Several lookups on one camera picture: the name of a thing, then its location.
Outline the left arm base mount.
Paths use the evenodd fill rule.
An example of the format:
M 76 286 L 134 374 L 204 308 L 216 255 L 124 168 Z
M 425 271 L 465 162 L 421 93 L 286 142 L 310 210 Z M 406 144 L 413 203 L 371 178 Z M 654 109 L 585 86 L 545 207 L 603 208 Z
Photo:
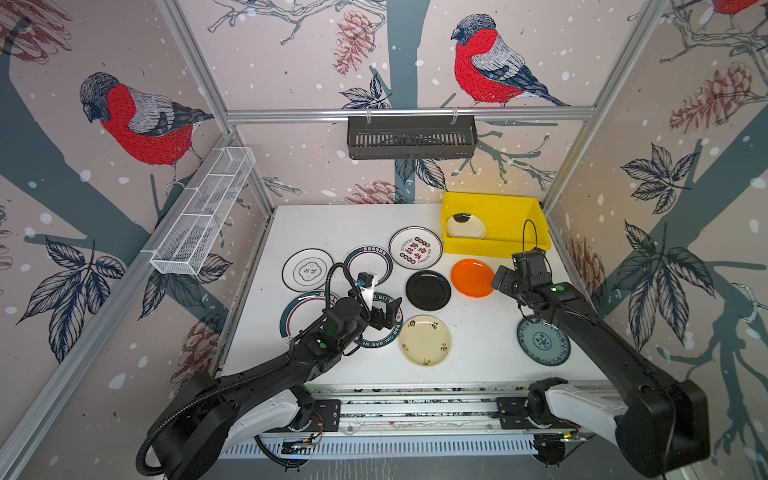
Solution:
M 297 416 L 283 430 L 295 433 L 334 433 L 339 430 L 340 418 L 340 400 L 316 400 L 310 406 L 301 406 Z

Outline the cream plate flower dots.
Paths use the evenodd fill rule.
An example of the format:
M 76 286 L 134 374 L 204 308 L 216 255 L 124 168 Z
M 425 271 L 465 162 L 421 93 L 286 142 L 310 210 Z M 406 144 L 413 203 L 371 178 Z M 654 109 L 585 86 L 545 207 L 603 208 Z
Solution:
M 404 322 L 399 345 L 410 363 L 434 367 L 448 357 L 452 350 L 452 337 L 448 327 L 439 319 L 417 315 Z

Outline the cream plate black spot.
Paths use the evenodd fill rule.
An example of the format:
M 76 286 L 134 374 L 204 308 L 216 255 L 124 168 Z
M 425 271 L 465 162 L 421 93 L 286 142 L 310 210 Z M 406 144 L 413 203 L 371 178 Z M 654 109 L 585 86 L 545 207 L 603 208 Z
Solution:
M 487 229 L 479 217 L 469 213 L 459 213 L 447 219 L 446 232 L 453 238 L 484 239 Z

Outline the orange plate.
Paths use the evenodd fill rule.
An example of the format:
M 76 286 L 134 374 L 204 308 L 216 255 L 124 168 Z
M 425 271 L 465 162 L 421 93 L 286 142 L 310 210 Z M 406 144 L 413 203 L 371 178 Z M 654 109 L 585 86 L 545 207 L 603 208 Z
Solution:
M 475 259 L 457 262 L 451 271 L 451 282 L 458 292 L 471 298 L 484 298 L 493 291 L 494 271 Z

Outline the blue green patterned plate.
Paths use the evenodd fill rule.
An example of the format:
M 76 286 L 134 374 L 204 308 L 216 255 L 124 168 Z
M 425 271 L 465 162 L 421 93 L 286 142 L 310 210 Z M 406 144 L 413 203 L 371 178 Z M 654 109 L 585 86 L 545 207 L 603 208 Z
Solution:
M 540 365 L 560 366 L 571 355 L 569 337 L 540 317 L 524 317 L 517 326 L 517 339 L 524 353 Z

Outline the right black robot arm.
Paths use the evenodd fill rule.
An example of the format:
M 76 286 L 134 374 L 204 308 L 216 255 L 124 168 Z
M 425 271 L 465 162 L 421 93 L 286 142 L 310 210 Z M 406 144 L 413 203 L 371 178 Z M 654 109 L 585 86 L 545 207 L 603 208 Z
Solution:
M 647 478 L 707 459 L 711 445 L 705 392 L 644 358 L 599 318 L 573 285 L 553 282 L 543 250 L 521 252 L 512 259 L 512 267 L 496 270 L 492 288 L 565 333 L 621 397 L 606 401 L 553 377 L 530 385 L 530 419 L 587 428 L 615 445 Z

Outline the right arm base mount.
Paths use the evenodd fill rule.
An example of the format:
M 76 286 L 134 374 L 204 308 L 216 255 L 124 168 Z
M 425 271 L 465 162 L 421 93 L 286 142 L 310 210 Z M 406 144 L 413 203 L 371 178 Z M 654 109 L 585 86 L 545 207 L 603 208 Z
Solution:
M 497 397 L 494 415 L 502 430 L 575 430 L 568 422 L 533 413 L 526 397 Z

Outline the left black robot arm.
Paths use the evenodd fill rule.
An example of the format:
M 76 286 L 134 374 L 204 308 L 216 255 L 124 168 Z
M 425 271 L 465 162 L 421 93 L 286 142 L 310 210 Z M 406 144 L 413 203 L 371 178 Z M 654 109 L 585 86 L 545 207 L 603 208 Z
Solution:
M 218 379 L 207 372 L 195 375 L 149 428 L 136 455 L 136 470 L 146 477 L 200 478 L 218 459 L 237 420 L 329 371 L 366 328 L 392 327 L 401 303 L 396 298 L 381 310 L 343 297 L 276 358 Z

